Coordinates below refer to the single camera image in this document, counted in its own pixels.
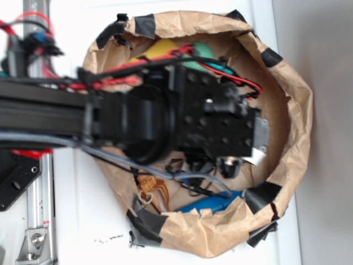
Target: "blue object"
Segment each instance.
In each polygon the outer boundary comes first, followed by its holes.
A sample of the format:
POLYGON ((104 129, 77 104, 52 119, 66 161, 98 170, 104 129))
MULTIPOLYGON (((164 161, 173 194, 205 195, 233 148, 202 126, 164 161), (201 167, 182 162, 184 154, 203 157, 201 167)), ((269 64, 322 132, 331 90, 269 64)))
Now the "blue object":
POLYGON ((47 36, 45 34, 46 33, 44 31, 36 32, 34 34, 34 37, 36 38, 37 41, 39 41, 40 43, 43 43, 47 39, 47 36))
MULTIPOLYGON (((227 192, 221 192, 222 195, 227 195, 227 192)), ((176 211, 181 211, 182 213, 188 213, 189 211, 195 208, 199 213, 201 209, 210 208, 212 213, 214 214, 217 211, 225 210, 232 201, 236 199, 236 197, 240 196, 239 191, 232 191, 232 196, 228 199, 220 198, 220 197, 207 197, 205 199, 199 200, 197 202, 191 203, 187 206, 181 207, 176 211)))
POLYGON ((226 69, 226 68, 224 68, 223 66, 218 65, 218 64, 216 64, 216 63, 213 63, 213 62, 205 62, 204 64, 206 64, 206 65, 208 65, 208 66, 210 66, 210 67, 212 67, 212 68, 214 68, 214 69, 216 69, 216 70, 219 70, 219 71, 222 71, 222 72, 224 72, 224 73, 227 73, 227 74, 229 74, 229 75, 234 74, 233 71, 231 71, 231 70, 229 70, 229 69, 226 69))

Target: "screw hole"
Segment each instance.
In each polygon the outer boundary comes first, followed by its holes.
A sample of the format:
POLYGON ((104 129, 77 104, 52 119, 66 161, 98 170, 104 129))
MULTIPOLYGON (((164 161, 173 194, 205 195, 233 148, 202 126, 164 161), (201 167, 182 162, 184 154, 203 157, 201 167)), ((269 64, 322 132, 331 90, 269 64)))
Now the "screw hole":
POLYGON ((14 181, 11 184, 14 189, 21 189, 21 186, 20 186, 20 184, 18 184, 18 182, 14 181))

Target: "black metal bracket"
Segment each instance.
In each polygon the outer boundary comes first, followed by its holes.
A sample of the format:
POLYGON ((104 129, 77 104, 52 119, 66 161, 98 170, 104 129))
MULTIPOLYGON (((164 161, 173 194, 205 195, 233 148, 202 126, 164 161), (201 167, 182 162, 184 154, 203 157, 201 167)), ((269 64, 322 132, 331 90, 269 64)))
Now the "black metal bracket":
POLYGON ((40 174, 40 161, 0 150, 0 211, 6 211, 40 174))

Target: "white surface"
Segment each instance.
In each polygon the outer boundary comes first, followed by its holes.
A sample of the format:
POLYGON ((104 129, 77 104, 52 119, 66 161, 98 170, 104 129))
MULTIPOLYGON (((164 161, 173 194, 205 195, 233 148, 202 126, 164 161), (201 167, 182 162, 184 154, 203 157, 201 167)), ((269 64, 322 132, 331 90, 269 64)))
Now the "white surface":
POLYGON ((304 265, 352 264, 353 1, 274 0, 280 54, 314 90, 309 167, 297 190, 304 265))
POLYGON ((58 261, 62 264, 131 264, 166 260, 187 264, 237 262, 261 265, 300 265, 296 208, 293 200, 270 233, 256 248, 246 243, 214 259, 155 247, 129 247, 130 227, 93 159, 79 150, 54 153, 58 261))
POLYGON ((0 246, 6 251, 3 265, 13 265, 20 254, 27 229, 27 193, 0 213, 0 246))
MULTIPOLYGON (((199 10, 229 13, 238 9, 262 41, 277 50, 271 0, 238 1, 53 1, 51 18, 57 43, 66 56, 55 60, 57 72, 76 75, 88 46, 116 18, 117 13, 146 15, 169 10, 199 10)), ((279 231, 270 233, 253 249, 243 243, 214 259, 161 248, 129 248, 130 227, 108 183, 92 158, 71 149, 54 153, 56 227, 59 264, 113 264, 126 258, 131 264, 152 261, 172 263, 300 265, 295 201, 279 221, 279 231)))

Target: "green object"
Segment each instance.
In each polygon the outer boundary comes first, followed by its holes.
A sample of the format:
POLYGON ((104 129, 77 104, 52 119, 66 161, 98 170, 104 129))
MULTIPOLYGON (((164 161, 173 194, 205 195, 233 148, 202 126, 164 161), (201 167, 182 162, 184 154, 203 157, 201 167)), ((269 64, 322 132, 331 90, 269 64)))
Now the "green object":
MULTIPOLYGON (((194 49, 198 53, 198 57, 204 57, 204 58, 210 58, 210 59, 214 59, 215 58, 214 55, 213 55, 212 49, 206 43, 202 43, 200 41, 196 41, 196 42, 194 42, 192 44, 194 46, 194 49)), ((191 56, 183 55, 183 57, 184 58, 190 58, 191 56)), ((187 68, 192 68, 192 69, 196 69, 196 70, 199 70, 199 71, 207 72, 207 69, 203 68, 197 62, 183 62, 182 65, 187 67, 187 68)))

